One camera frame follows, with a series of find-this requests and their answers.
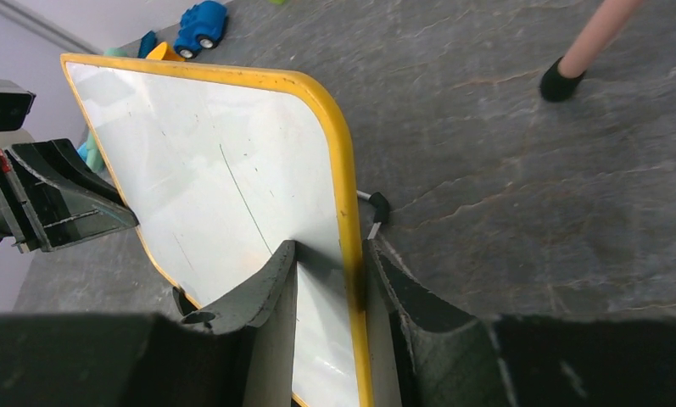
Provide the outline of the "dark blue block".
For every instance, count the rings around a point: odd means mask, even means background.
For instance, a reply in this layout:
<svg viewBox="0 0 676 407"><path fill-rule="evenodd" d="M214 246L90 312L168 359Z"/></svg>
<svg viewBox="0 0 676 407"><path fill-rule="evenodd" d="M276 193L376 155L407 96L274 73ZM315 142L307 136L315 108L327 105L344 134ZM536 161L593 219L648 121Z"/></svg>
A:
<svg viewBox="0 0 676 407"><path fill-rule="evenodd" d="M137 51L139 59L145 59L157 46L157 36L154 31L148 31L142 38Z"/></svg>

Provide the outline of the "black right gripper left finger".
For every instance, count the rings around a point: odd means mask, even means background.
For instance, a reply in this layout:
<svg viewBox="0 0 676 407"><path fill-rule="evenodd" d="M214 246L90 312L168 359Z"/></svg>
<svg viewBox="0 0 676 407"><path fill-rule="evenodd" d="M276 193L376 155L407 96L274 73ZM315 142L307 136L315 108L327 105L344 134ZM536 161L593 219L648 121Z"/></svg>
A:
<svg viewBox="0 0 676 407"><path fill-rule="evenodd" d="M0 406L287 406L297 265L285 241L248 280L179 321L0 315Z"/></svg>

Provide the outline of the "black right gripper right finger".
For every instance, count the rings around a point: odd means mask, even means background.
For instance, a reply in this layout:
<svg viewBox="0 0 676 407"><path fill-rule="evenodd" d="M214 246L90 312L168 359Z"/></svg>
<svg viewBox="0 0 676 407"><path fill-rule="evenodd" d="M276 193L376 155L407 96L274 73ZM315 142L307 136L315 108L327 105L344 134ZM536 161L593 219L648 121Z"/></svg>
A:
<svg viewBox="0 0 676 407"><path fill-rule="evenodd" d="M676 318L478 318L363 243L378 406L676 406Z"/></svg>

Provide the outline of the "mint green toy crayon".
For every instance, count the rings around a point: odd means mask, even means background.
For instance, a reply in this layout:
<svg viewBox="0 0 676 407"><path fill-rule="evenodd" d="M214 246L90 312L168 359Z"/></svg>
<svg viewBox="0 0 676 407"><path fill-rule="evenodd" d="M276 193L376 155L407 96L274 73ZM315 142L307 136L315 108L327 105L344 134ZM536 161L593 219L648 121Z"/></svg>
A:
<svg viewBox="0 0 676 407"><path fill-rule="evenodd" d="M105 56L113 57L127 57L127 52L120 47L110 47L106 49L103 53ZM105 164L102 158L101 153L95 137L91 131L87 133L87 139L78 147L77 153L80 155L81 159L87 165L87 167L93 172L100 173Z"/></svg>

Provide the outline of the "blue toy car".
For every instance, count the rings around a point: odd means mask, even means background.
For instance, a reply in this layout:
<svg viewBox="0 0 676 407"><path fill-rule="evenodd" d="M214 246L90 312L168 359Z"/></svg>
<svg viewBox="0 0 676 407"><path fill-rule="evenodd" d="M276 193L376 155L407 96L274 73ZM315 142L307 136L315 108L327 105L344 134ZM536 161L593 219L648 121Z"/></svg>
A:
<svg viewBox="0 0 676 407"><path fill-rule="evenodd" d="M185 59L195 59L203 50L214 49L224 36L228 9L216 1L193 5L182 16L173 50Z"/></svg>

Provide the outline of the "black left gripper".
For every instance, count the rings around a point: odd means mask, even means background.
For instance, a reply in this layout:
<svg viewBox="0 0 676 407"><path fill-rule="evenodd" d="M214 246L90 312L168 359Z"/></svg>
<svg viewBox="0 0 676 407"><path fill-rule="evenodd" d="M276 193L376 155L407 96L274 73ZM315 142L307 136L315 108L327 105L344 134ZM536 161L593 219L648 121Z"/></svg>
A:
<svg viewBox="0 0 676 407"><path fill-rule="evenodd" d="M97 196L37 192L47 184ZM68 139L0 148L0 243L12 237L22 254L59 250L137 226L137 217L123 204L117 189L88 168Z"/></svg>

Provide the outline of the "pink tripod stand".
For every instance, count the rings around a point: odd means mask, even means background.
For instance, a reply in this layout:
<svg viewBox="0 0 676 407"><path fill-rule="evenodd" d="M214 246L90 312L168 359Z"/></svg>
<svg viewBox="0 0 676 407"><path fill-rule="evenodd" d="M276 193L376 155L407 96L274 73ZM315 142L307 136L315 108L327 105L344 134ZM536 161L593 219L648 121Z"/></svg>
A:
<svg viewBox="0 0 676 407"><path fill-rule="evenodd" d="M567 52L542 76L540 96L551 103L571 98L587 69L616 38L642 3L642 0L603 1Z"/></svg>

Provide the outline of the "yellow framed whiteboard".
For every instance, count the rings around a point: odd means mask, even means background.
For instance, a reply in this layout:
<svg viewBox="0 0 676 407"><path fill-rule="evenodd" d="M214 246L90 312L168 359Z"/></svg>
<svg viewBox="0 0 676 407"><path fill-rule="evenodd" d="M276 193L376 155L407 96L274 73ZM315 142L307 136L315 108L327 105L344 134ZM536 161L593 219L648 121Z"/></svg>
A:
<svg viewBox="0 0 676 407"><path fill-rule="evenodd" d="M374 405L353 144L327 89L289 70L60 60L164 278L205 306L299 243L292 394Z"/></svg>

